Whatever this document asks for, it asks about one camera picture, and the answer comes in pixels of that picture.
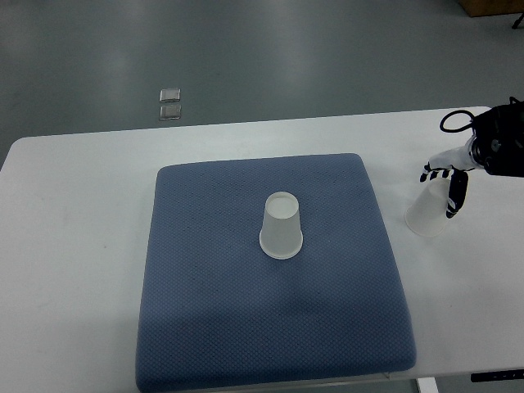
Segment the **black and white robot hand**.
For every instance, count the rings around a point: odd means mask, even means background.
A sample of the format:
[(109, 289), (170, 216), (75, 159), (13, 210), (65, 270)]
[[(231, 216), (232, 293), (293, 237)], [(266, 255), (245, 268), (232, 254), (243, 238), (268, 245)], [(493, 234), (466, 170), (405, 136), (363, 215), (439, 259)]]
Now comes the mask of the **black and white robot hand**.
[(462, 208), (468, 193), (468, 173), (478, 169), (472, 156), (472, 138), (462, 147), (456, 147), (432, 156), (423, 166), (419, 181), (433, 181), (437, 178), (449, 180), (445, 216), (452, 219)]

